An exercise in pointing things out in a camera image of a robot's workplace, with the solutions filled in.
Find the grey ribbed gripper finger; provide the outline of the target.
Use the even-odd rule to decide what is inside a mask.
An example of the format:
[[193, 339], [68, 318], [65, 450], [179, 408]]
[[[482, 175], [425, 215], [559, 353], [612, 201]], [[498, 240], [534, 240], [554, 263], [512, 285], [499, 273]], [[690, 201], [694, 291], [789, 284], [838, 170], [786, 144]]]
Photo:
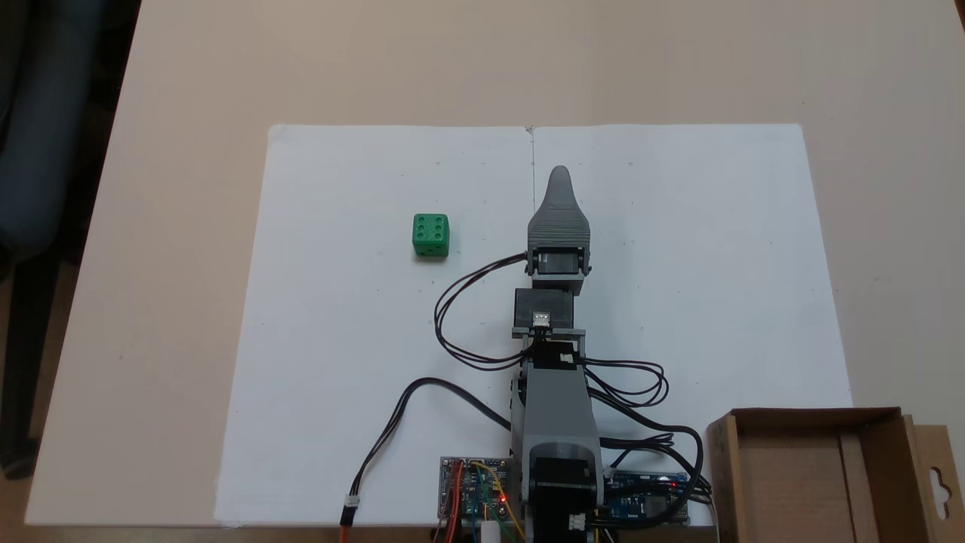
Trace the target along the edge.
[[579, 207], [569, 169], [556, 166], [550, 172], [544, 199], [528, 221], [529, 250], [586, 250], [592, 231]]

